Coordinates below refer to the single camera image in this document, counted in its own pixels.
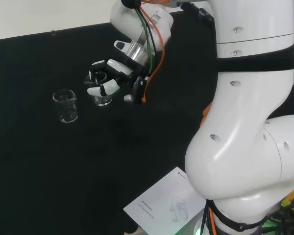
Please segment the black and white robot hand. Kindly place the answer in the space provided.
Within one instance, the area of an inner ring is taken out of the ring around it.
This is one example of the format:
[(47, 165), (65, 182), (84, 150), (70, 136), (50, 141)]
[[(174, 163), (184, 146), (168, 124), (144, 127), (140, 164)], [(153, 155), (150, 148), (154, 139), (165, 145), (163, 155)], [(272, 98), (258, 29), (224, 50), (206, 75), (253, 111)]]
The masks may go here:
[(142, 104), (148, 79), (145, 67), (135, 64), (129, 67), (117, 60), (106, 59), (91, 64), (84, 85), (97, 106), (111, 103), (113, 95), (121, 89), (122, 84), (131, 89), (131, 93), (124, 96), (124, 101)]

